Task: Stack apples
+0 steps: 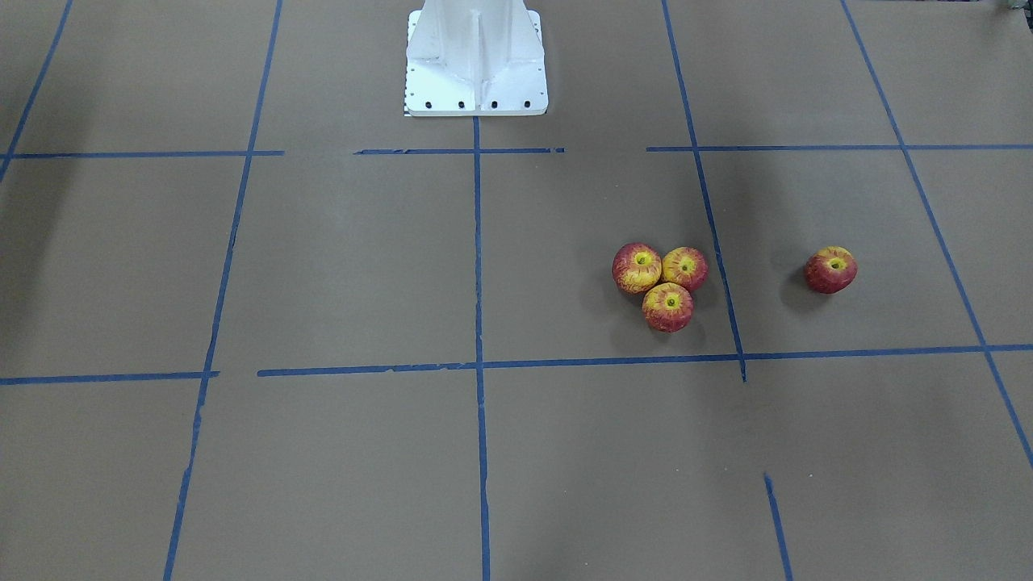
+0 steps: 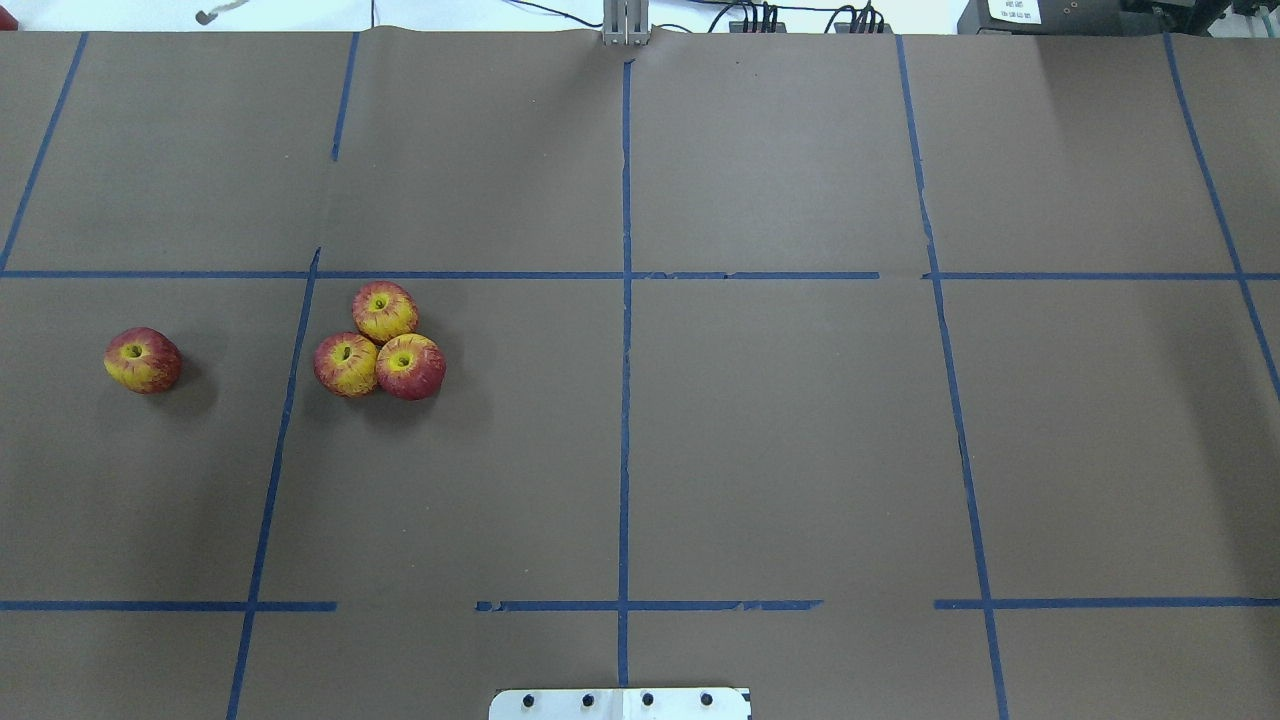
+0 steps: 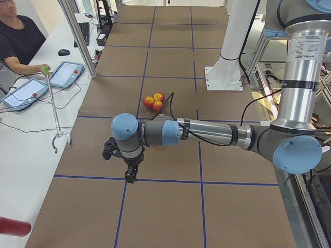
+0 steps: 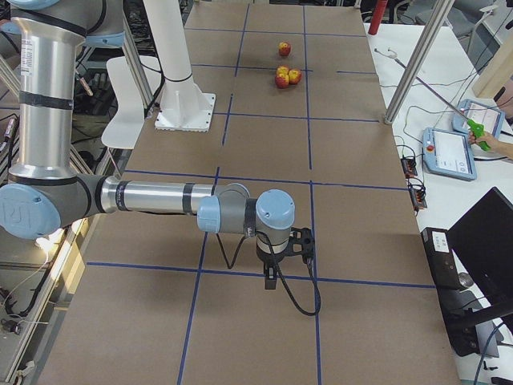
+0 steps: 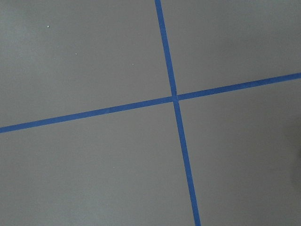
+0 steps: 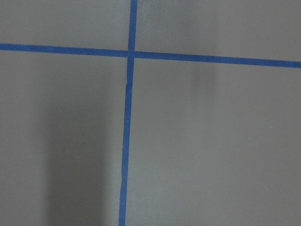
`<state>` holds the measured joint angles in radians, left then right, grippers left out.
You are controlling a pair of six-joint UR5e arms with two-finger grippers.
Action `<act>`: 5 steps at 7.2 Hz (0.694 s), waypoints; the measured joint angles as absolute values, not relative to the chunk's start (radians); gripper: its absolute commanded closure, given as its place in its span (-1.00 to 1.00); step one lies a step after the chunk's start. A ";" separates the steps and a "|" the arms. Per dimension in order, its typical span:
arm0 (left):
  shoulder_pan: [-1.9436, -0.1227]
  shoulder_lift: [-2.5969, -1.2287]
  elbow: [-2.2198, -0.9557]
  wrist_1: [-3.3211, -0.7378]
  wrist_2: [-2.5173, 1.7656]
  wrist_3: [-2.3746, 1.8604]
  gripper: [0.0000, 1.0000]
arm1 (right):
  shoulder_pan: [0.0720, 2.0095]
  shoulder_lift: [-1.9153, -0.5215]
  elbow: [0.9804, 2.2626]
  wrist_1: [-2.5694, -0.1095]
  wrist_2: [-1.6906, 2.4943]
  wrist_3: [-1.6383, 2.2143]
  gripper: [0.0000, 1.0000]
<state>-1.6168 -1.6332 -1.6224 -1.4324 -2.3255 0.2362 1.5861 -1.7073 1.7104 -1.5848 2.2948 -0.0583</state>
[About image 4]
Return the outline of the person hand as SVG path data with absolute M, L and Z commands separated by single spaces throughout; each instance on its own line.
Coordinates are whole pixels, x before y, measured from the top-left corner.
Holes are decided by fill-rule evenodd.
M 477 137 L 473 132 L 470 134 L 470 143 L 480 145 L 485 143 L 489 151 L 500 153 L 503 150 L 503 144 L 493 137 L 489 132 L 484 132 L 480 137 Z

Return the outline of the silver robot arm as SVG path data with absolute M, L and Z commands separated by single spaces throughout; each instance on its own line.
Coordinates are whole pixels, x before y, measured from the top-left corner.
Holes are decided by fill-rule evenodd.
M 256 238 L 265 286 L 282 278 L 293 254 L 295 205 L 279 189 L 251 198 L 241 184 L 206 185 L 120 180 L 75 172 L 70 165 L 77 49 L 93 39 L 123 44 L 120 1 L 14 1 L 21 31 L 18 161 L 1 189 L 1 225 L 35 239 L 97 213 L 188 214 L 206 233 Z

